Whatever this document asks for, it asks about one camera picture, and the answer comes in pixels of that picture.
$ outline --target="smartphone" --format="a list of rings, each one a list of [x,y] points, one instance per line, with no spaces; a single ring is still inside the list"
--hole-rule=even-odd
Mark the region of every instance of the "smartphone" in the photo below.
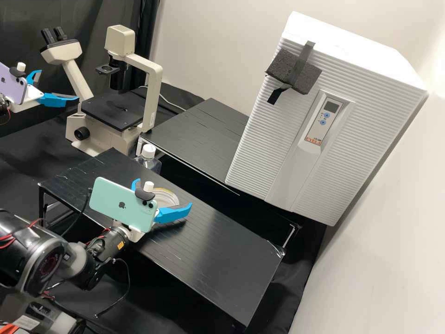
[[[143,201],[134,191],[103,177],[94,181],[89,200],[91,209],[147,233],[153,226],[158,208],[156,200]]]

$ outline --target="table leg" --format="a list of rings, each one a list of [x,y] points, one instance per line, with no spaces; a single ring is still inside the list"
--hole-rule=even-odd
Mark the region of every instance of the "table leg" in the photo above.
[[[44,218],[43,217],[43,212],[44,212],[44,206],[45,206],[45,190],[42,187],[38,188],[38,217],[39,218]]]

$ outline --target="black table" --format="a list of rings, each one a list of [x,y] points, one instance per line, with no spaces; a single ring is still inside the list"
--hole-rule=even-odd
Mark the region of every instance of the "black table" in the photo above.
[[[40,214],[44,193],[80,211],[88,187],[102,176],[130,187],[136,178],[172,190],[180,203],[192,202],[187,222],[180,227],[148,233],[138,250],[247,326],[271,282],[284,250],[257,236],[198,198],[145,169],[113,148],[39,183]],[[85,216],[103,227],[111,218],[87,206]]]
[[[246,115],[210,98],[141,134],[141,137],[225,186],[247,121]]]

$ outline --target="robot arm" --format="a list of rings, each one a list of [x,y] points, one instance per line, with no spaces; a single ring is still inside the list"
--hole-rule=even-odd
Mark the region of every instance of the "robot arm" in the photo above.
[[[146,182],[143,188],[140,182],[133,183],[131,190],[96,179],[90,207],[119,221],[86,244],[68,243],[36,225],[38,220],[29,223],[0,209],[0,285],[9,290],[0,306],[2,320],[36,334],[83,332],[83,318],[70,316],[48,301],[50,296],[44,291],[51,277],[57,274],[83,290],[91,290],[130,241],[137,242],[154,224],[174,223],[190,212],[191,203],[158,209],[153,183]]]

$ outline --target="black cable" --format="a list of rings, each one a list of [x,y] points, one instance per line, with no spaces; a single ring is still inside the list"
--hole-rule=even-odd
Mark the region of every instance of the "black cable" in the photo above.
[[[85,211],[85,208],[87,207],[88,204],[88,200],[89,197],[91,195],[91,192],[93,191],[93,189],[88,188],[88,193],[87,193],[87,198],[85,199],[85,203],[83,204],[82,210],[79,212],[78,216],[76,217],[76,219],[71,223],[70,226],[68,226],[68,228],[65,230],[65,232],[63,232],[60,236],[63,237],[65,234],[67,234],[69,232],[69,230],[71,230],[71,228],[77,223],[77,221],[80,219],[80,217],[83,215],[83,212]]]
[[[122,295],[122,297],[119,298],[117,301],[115,301],[113,304],[111,304],[107,308],[104,308],[102,311],[96,313],[94,315],[95,318],[99,318],[102,314],[104,314],[104,313],[108,312],[109,310],[111,310],[114,306],[116,306],[117,303],[119,303],[122,299],[124,299],[128,295],[128,292],[130,291],[130,269],[128,268],[128,264],[124,260],[122,260],[122,259],[113,259],[113,264],[115,264],[116,262],[122,262],[125,265],[125,267],[127,268],[127,279],[128,279],[127,290]]]
[[[64,311],[64,312],[65,312],[66,314],[68,314],[69,316],[72,316],[73,318],[74,318],[74,317],[77,317],[77,318],[85,319],[87,322],[93,324],[93,325],[96,326],[97,328],[100,328],[100,329],[106,331],[107,333],[110,333],[110,334],[119,334],[119,333],[117,333],[115,330],[112,330],[111,328],[108,328],[107,326],[104,326],[104,325],[98,323],[98,322],[97,322],[96,320],[94,320],[94,319],[91,319],[91,318],[89,318],[89,317],[87,317],[87,316],[85,316],[85,315],[82,315],[82,314],[80,314],[80,313],[77,313],[76,311],[73,311],[73,310],[71,310],[71,309],[69,309],[69,308],[63,306],[61,303],[59,303],[59,302],[57,302],[57,301],[55,301],[55,300],[49,300],[49,302],[52,303],[52,304],[54,304],[54,305],[56,305],[58,308],[60,308],[62,311]]]

